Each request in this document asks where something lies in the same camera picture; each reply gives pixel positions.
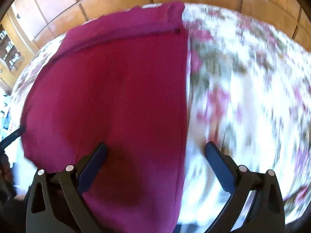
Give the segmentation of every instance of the bed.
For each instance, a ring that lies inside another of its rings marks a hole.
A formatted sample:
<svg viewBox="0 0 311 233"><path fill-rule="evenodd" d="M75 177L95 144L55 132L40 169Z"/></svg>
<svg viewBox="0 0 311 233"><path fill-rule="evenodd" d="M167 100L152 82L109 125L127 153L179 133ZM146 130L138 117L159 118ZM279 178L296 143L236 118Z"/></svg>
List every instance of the bed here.
<svg viewBox="0 0 311 233"><path fill-rule="evenodd" d="M178 223L184 232L204 232L229 198L204 158L206 141L214 141L238 165L276 172L286 224L293 225L311 200L310 53L273 26L220 7L186 3L183 24L189 32L188 137ZM64 37L46 44L21 73L11 94L8 134L20 126L26 97ZM7 153L19 165L23 193L36 168L23 158L20 141ZM252 196L234 228L243 223Z"/></svg>

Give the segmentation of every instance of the floral bedsheet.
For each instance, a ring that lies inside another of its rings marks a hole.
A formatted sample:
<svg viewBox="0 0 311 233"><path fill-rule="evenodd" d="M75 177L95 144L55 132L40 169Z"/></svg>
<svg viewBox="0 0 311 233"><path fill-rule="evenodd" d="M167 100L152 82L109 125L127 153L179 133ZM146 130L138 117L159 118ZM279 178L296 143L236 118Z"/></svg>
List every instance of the floral bedsheet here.
<svg viewBox="0 0 311 233"><path fill-rule="evenodd" d="M207 141L237 165L263 173L273 169L286 223L298 219L311 200L310 53L273 26L220 7L186 3L183 23L189 31L189 133L178 222L208 227L229 198L204 158ZM46 44L19 77L11 95L11 131L19 127L27 94L64 37Z"/></svg>

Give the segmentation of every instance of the hand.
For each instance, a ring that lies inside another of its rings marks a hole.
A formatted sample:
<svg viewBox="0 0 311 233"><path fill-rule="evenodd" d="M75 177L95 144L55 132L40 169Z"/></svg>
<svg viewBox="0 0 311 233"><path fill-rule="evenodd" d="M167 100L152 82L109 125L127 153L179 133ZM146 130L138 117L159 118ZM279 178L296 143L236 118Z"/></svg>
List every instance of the hand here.
<svg viewBox="0 0 311 233"><path fill-rule="evenodd" d="M2 169L0 169L0 174L7 182L13 183L13 174L10 168L9 158L6 154L3 154L0 158Z"/></svg>

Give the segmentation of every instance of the folded garment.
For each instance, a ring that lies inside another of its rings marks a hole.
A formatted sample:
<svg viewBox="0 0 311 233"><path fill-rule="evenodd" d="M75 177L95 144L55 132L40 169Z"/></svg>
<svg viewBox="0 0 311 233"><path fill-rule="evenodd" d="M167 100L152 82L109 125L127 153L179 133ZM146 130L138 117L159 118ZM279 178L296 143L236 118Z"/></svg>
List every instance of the folded garment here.
<svg viewBox="0 0 311 233"><path fill-rule="evenodd" d="M107 144L83 197L117 232L176 226L187 137L183 9L134 8L69 31L24 105L22 143L38 168L61 171Z"/></svg>

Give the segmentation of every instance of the magenta fabric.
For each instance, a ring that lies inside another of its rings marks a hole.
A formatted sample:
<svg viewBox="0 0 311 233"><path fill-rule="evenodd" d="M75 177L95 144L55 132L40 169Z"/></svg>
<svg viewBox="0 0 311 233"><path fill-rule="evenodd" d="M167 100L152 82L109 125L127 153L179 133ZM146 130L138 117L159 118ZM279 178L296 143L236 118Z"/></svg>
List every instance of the magenta fabric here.
<svg viewBox="0 0 311 233"><path fill-rule="evenodd" d="M62 171L107 144L83 197L117 232L176 226L187 136L182 11L179 2L135 8L72 29L25 102L22 143L38 168Z"/></svg>

